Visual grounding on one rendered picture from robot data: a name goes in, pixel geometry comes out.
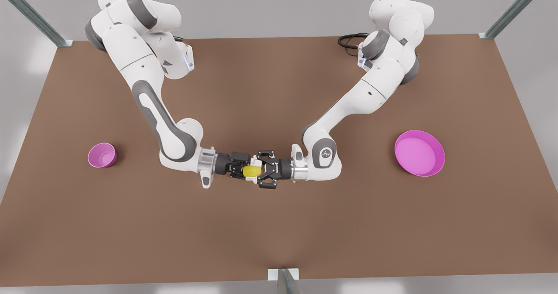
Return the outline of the small pink bowl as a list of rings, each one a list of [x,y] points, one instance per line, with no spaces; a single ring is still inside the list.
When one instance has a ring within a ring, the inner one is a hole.
[[[90,149],[87,159],[94,168],[111,167],[117,161],[117,151],[110,143],[99,143]]]

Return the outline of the silver frame post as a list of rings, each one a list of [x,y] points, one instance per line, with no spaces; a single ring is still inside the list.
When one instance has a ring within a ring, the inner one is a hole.
[[[276,294],[303,294],[298,285],[299,268],[267,270],[268,280],[276,281]]]
[[[532,0],[515,0],[500,18],[486,32],[479,32],[481,40],[494,40],[528,6]]]
[[[26,0],[8,0],[8,2],[57,47],[72,47],[74,42],[63,38]]]

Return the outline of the pink round plate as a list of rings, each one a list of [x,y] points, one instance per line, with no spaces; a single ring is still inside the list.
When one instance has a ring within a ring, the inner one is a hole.
[[[445,150],[440,141],[422,130],[409,130],[396,139],[394,154],[399,166],[412,175],[430,177],[445,165]]]

